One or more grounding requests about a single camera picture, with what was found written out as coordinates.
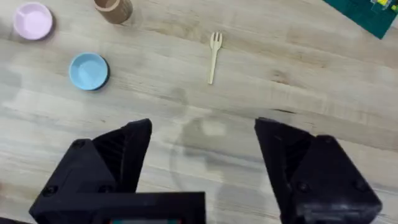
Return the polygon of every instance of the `wooden cup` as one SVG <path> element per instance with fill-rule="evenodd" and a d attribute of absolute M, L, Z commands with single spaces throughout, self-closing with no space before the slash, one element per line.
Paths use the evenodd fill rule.
<path fill-rule="evenodd" d="M 112 24 L 126 21 L 132 14 L 130 0 L 94 0 L 95 8 Z"/>

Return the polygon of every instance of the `screw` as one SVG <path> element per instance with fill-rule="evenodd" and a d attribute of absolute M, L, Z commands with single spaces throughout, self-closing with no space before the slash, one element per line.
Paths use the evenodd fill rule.
<path fill-rule="evenodd" d="M 354 188 L 360 192 L 367 192 L 370 190 L 369 186 L 362 180 L 355 180 L 353 182 Z"/>
<path fill-rule="evenodd" d="M 326 143 L 331 143 L 332 140 L 333 140 L 332 137 L 327 137 L 327 138 L 326 138 Z"/>
<path fill-rule="evenodd" d="M 110 193 L 113 191 L 113 187 L 110 185 L 102 185 L 99 187 L 98 192 L 99 193 Z"/>
<path fill-rule="evenodd" d="M 57 193 L 58 191 L 58 186 L 54 185 L 54 186 L 48 186 L 46 188 L 44 188 L 43 190 L 43 196 L 44 197 L 49 197 L 54 195 L 55 193 Z"/>
<path fill-rule="evenodd" d="M 297 189 L 302 193 L 308 193 L 311 191 L 310 186 L 304 182 L 297 182 Z"/>
<path fill-rule="evenodd" d="M 84 140 L 76 140 L 72 143 L 71 147 L 74 149 L 79 149 L 79 148 L 83 147 L 84 145 L 85 145 Z"/>

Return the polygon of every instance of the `black plastic bracket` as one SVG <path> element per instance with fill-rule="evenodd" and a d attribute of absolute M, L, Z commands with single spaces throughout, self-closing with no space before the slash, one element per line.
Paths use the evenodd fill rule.
<path fill-rule="evenodd" d="M 332 136 L 270 119 L 255 130 L 283 224 L 371 223 L 382 204 Z"/>

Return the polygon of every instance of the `green circuit board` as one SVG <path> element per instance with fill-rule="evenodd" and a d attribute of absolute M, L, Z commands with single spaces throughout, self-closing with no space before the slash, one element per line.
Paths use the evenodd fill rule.
<path fill-rule="evenodd" d="M 324 1 L 379 39 L 384 37 L 398 13 L 398 0 Z"/>

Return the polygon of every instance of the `yellow component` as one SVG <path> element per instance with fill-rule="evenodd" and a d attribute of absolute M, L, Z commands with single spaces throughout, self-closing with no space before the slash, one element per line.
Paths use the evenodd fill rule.
<path fill-rule="evenodd" d="M 377 2 L 380 3 L 382 6 L 385 6 L 388 0 L 377 0 Z"/>

